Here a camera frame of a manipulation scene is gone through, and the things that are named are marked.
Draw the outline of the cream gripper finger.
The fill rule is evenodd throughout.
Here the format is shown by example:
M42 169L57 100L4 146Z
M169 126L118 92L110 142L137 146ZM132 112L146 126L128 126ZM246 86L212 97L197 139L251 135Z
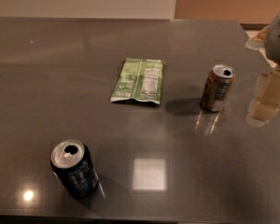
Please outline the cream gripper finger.
M266 26L260 31L258 31L255 35L252 35L245 43L245 46L248 49L260 50L265 47L266 37L268 34L269 27Z
M245 120L252 127L261 127L273 119L279 110L280 65L277 65L268 73L260 73Z

